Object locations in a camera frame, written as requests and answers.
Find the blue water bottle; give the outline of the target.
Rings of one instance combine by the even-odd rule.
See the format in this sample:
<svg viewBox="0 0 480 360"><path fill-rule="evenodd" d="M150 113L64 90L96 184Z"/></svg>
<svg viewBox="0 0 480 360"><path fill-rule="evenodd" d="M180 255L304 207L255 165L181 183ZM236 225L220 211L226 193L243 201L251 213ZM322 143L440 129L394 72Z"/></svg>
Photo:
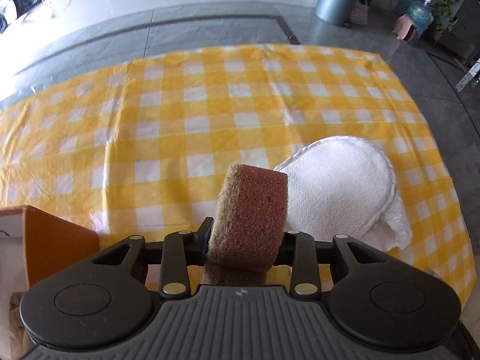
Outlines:
<svg viewBox="0 0 480 360"><path fill-rule="evenodd" d="M432 1L433 0L423 0L422 2L412 2L406 11L406 14L415 24L417 38L420 38L434 21L431 10Z"/></svg>

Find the pink small stool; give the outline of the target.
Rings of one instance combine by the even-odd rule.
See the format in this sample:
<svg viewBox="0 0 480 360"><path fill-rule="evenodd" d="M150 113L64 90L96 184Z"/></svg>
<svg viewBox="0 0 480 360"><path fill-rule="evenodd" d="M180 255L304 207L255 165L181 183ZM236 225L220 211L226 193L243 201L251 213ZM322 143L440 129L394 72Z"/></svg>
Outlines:
<svg viewBox="0 0 480 360"><path fill-rule="evenodd" d="M416 34L416 24L409 15L403 14L394 23L393 33L400 41L410 42Z"/></svg>

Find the orange white storage box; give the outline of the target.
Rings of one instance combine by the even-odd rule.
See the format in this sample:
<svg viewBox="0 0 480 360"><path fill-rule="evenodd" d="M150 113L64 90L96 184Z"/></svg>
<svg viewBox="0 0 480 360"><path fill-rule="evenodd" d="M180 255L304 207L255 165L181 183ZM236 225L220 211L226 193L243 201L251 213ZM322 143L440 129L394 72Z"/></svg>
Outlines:
<svg viewBox="0 0 480 360"><path fill-rule="evenodd" d="M99 251L96 232L30 205L1 209L1 358L18 359L29 340L21 296L33 285Z"/></svg>

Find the yellow checkered tablecloth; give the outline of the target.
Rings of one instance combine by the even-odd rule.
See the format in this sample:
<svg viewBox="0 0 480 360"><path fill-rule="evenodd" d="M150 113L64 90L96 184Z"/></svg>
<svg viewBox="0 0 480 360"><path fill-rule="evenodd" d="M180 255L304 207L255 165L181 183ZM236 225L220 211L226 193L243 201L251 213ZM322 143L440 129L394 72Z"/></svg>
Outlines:
<svg viewBox="0 0 480 360"><path fill-rule="evenodd" d="M273 168L325 137L390 159L412 230L393 255L466 301L476 281L452 178L424 116L379 55L292 45L207 47L74 77L1 112L1 205L31 205L149 241L214 214L234 163Z"/></svg>

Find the brown red sponge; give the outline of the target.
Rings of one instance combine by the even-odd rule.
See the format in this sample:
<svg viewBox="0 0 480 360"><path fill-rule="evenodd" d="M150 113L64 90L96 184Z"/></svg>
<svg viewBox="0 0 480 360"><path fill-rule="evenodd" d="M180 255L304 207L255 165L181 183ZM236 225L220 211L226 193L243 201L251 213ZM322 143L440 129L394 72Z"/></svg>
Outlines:
<svg viewBox="0 0 480 360"><path fill-rule="evenodd" d="M287 174L230 165L216 205L203 283L264 284L281 246L287 211Z"/></svg>

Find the white round cloth pad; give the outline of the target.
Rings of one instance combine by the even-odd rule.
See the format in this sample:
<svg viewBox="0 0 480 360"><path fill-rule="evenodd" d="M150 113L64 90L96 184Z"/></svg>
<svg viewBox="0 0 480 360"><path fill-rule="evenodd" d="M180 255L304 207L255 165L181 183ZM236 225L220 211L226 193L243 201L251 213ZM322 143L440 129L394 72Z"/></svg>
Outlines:
<svg viewBox="0 0 480 360"><path fill-rule="evenodd" d="M287 174L286 228L329 242L361 238L395 197L395 173L382 150L356 136L330 136L275 167Z"/></svg>

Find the white tissue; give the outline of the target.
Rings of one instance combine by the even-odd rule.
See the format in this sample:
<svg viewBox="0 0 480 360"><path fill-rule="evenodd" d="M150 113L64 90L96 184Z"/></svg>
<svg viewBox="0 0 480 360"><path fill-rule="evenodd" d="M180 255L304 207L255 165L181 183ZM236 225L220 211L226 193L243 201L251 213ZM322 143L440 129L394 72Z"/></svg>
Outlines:
<svg viewBox="0 0 480 360"><path fill-rule="evenodd" d="M371 247L388 252L395 248L405 249L410 245L413 233L400 194L395 194L391 205L379 217L361 241Z"/></svg>

